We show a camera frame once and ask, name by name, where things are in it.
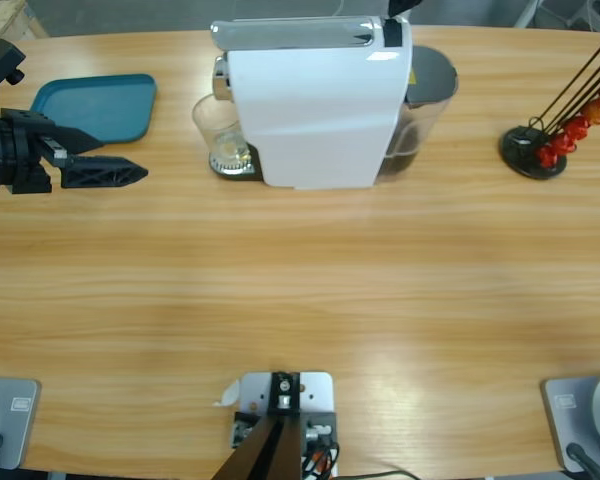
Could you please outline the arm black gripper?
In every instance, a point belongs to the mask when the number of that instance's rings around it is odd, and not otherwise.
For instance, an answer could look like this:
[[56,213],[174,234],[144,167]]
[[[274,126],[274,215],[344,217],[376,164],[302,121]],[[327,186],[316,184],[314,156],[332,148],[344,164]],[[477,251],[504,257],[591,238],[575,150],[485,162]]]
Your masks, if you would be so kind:
[[2,109],[0,114],[0,188],[12,194],[44,194],[52,191],[50,176],[40,165],[38,141],[48,138],[69,154],[61,168],[61,187],[117,188],[136,183],[148,175],[144,167],[123,157],[76,156],[103,143],[73,127],[58,126],[43,114]]

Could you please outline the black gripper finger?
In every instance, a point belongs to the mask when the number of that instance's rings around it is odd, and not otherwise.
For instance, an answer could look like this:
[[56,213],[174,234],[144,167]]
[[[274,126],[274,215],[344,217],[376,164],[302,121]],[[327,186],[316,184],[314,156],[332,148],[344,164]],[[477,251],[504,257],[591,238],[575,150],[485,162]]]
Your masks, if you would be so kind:
[[389,17],[402,15],[418,6],[421,2],[422,0],[389,0],[387,15]]

